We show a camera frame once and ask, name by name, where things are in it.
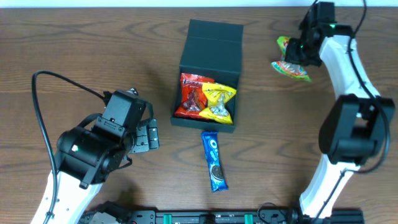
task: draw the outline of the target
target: oreo cookie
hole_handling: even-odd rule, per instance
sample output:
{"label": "oreo cookie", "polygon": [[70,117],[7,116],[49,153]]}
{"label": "oreo cookie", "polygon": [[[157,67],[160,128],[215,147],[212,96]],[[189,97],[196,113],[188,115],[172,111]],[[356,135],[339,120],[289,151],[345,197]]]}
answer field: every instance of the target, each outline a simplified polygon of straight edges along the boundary
{"label": "oreo cookie", "polygon": [[204,132],[201,134],[203,146],[205,147],[205,157],[209,167],[212,192],[228,190],[218,157],[217,134],[217,132]]}

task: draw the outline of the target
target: red snack bag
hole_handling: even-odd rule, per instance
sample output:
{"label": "red snack bag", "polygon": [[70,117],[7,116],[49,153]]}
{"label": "red snack bag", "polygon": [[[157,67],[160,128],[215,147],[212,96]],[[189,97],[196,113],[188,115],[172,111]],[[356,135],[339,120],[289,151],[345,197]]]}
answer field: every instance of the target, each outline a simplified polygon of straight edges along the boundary
{"label": "red snack bag", "polygon": [[204,82],[214,83],[214,79],[181,73],[182,102],[174,113],[175,116],[203,119],[199,112],[205,109],[207,104],[207,98],[201,89]]}

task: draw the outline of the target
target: box lid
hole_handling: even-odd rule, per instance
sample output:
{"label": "box lid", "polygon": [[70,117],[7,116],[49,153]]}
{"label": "box lid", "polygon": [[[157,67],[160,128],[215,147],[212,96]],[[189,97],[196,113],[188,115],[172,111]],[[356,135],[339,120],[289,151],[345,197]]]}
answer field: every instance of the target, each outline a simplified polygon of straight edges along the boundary
{"label": "box lid", "polygon": [[191,19],[180,66],[239,75],[242,38],[243,25]]}

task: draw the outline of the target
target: white wall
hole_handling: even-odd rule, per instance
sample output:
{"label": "white wall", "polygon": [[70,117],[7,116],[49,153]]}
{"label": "white wall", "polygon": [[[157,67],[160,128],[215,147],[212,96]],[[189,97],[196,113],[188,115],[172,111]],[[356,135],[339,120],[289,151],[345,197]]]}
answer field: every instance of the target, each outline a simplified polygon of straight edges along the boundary
{"label": "white wall", "polygon": [[[328,0],[362,6],[362,0]],[[309,6],[313,0],[0,0],[0,7],[247,7]],[[398,6],[398,0],[367,0],[368,6]]]}

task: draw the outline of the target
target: dark green box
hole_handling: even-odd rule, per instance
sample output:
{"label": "dark green box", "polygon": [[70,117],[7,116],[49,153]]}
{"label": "dark green box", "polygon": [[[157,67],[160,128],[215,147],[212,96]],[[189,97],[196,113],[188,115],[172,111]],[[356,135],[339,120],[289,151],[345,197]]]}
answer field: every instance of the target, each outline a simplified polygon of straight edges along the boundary
{"label": "dark green box", "polygon": [[[214,78],[217,83],[238,90],[242,70],[242,38],[243,25],[191,19],[180,61],[180,76],[181,73],[202,75]],[[170,118],[171,123],[176,126],[232,133],[236,124],[238,93],[237,91],[236,96],[226,104],[233,125],[179,118],[174,116],[182,99],[181,84],[178,79],[177,97],[173,115]]]}

